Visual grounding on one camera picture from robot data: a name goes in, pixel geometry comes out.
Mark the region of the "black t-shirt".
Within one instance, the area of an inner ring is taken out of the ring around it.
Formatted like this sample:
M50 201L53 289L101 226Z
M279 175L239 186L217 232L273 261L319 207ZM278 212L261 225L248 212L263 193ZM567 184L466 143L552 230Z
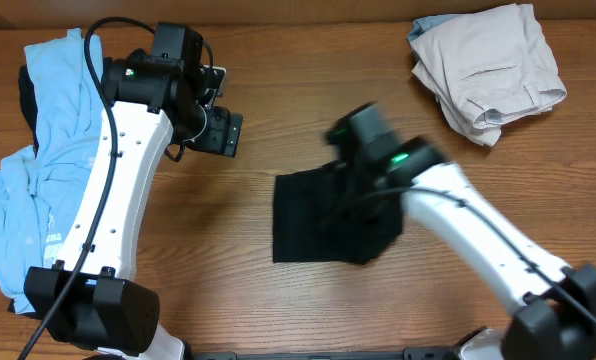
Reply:
M365 265L403 229L398 195L339 211L350 187L348 171L334 163L278 175L273 196L275 263L340 261Z

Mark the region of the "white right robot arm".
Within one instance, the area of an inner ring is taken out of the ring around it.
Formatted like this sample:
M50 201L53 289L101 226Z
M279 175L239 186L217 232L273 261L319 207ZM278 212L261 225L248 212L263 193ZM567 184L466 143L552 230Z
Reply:
M406 351L427 359L596 358L596 267L578 269L523 234L422 136L406 142L367 103L325 135L348 176L332 218L375 216L397 203L444 240L492 289L511 318L452 347Z

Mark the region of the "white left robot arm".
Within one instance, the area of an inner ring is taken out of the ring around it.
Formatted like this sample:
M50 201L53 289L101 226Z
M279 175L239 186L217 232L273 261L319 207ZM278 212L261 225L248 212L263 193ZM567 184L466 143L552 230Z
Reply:
M91 77L103 104L96 158L72 227L24 293L38 332L97 359L188 359L190 345L159 322L158 295L135 282L138 234L169 146L232 157L243 118L216 104L226 71L190 27L161 22L149 51Z

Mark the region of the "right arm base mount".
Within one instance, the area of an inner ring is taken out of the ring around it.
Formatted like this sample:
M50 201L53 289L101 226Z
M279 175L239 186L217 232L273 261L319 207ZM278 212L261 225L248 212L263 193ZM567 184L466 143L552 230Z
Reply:
M478 330L475 335L458 346L456 356L458 360L504 360L501 343L504 332L499 329L485 328Z

